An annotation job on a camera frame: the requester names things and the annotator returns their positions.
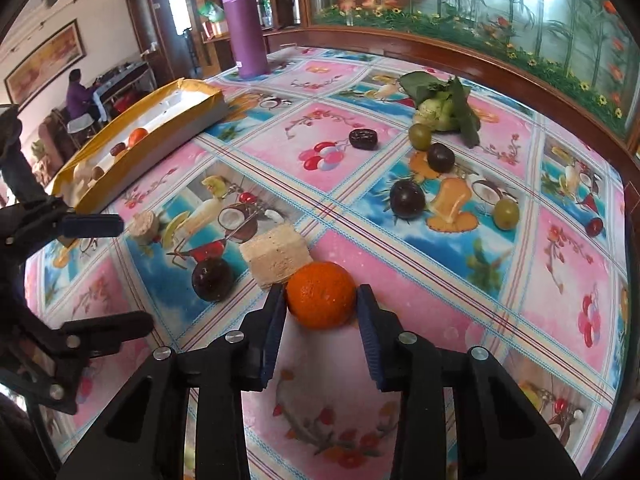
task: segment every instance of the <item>white cloth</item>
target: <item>white cloth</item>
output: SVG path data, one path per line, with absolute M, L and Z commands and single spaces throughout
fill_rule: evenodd
M 69 124 L 66 126 L 66 130 L 70 134 L 76 134 L 88 128 L 92 124 L 94 124 L 94 118 L 92 118 L 89 114 L 84 114 L 83 116 L 78 117 L 73 121 L 69 121 Z
M 96 92 L 94 92 L 94 103 L 98 107 L 98 111 L 100 112 L 100 120 L 105 124 L 109 122 L 109 118 L 107 117 L 107 110 L 104 109 L 104 105 L 100 100 L 100 96 Z

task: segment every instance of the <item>purple shirt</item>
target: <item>purple shirt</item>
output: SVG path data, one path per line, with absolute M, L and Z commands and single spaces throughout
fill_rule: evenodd
M 94 91 L 93 87 L 85 88 L 79 81 L 69 83 L 69 88 L 66 90 L 66 109 L 69 112 L 69 120 L 73 121 L 87 112 L 92 104 Z

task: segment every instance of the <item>metal screw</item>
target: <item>metal screw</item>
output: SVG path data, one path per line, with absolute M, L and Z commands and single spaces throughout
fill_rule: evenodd
M 230 343 L 239 343 L 244 339 L 244 334 L 239 330 L 232 330 L 225 334 L 225 339 Z
M 471 349 L 471 357 L 478 361 L 485 361 L 489 357 L 489 352 L 481 346 L 474 346 Z
M 66 345 L 69 348 L 78 348 L 80 346 L 80 338 L 77 335 L 70 335 L 66 338 Z
M 65 389 L 59 384 L 52 384 L 49 387 L 49 397 L 53 400 L 62 400 L 65 396 Z
M 401 342 L 403 345 L 412 345 L 416 341 L 418 341 L 418 336 L 415 335 L 413 332 L 402 332 L 398 336 L 398 341 Z
M 164 361 L 171 355 L 171 349 L 168 346 L 160 346 L 154 350 L 154 359 L 156 361 Z

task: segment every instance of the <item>aquarium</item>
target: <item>aquarium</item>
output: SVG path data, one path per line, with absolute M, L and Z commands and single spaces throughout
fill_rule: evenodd
M 639 51 L 610 0 L 309 0 L 312 22 L 411 32 L 551 84 L 626 139 Z

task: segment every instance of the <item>desk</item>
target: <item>desk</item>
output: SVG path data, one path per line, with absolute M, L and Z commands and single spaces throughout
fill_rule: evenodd
M 149 89 L 155 90 L 156 78 L 154 77 L 153 70 L 151 70 L 151 67 L 147 63 L 141 61 L 130 65 L 96 89 L 94 92 L 94 103 L 97 105 L 98 110 L 100 110 L 100 120 L 103 123 L 111 121 L 111 115 L 104 105 L 108 102 L 114 102 L 121 94 L 144 77 L 148 77 Z
M 144 210 L 168 222 L 211 199 L 201 181 L 222 176 L 295 225 L 314 259 L 336 262 L 357 283 L 370 283 L 406 330 L 447 349 L 488 348 L 584 470 L 625 365 L 624 195 L 616 171 L 535 110 L 463 81 L 472 86 L 469 103 L 481 119 L 481 145 L 470 150 L 459 136 L 434 136 L 456 155 L 452 173 L 434 178 L 409 144 L 414 109 L 406 95 L 377 100 L 375 94 L 414 70 L 444 80 L 449 74 L 302 47 L 270 55 L 270 66 L 269 75 L 249 81 L 236 69 L 210 79 L 231 102 L 229 115 L 159 163 L 107 211 L 126 225 Z M 362 127 L 377 131 L 376 151 L 349 145 L 350 130 Z M 321 143 L 344 156 L 331 164 L 308 163 Z M 430 204 L 410 222 L 387 206 L 388 190 L 399 178 L 419 182 Z M 238 207 L 240 191 L 226 196 L 224 206 Z M 502 232 L 493 224 L 496 196 L 519 202 L 515 230 Z M 443 213 L 454 221 L 446 223 Z M 593 227 L 593 219 L 604 229 L 595 236 L 591 229 L 590 237 L 585 225 Z M 271 226 L 270 219 L 259 219 L 248 237 Z M 212 219 L 182 250 L 224 236 Z M 226 245 L 223 257 L 236 284 L 220 303 L 196 296 L 194 261 L 180 262 L 187 269 L 176 266 L 166 256 L 173 243 L 141 248 L 127 232 L 84 242 L 70 253 L 54 242 L 28 262 L 29 306 L 51 326 L 131 310 L 156 320 L 146 340 L 92 362 L 77 415 L 52 416 L 60 455 L 73 449 L 154 348 L 201 348 L 262 306 L 266 294 L 239 254 L 245 240 Z M 192 391 L 187 447 L 193 446 L 197 400 Z M 356 324 L 309 333 L 287 317 L 274 378 L 262 393 L 243 393 L 242 401 L 256 478 L 388 478 L 399 397 L 379 393 L 370 380 Z M 450 392 L 446 403 L 449 467 L 455 469 Z

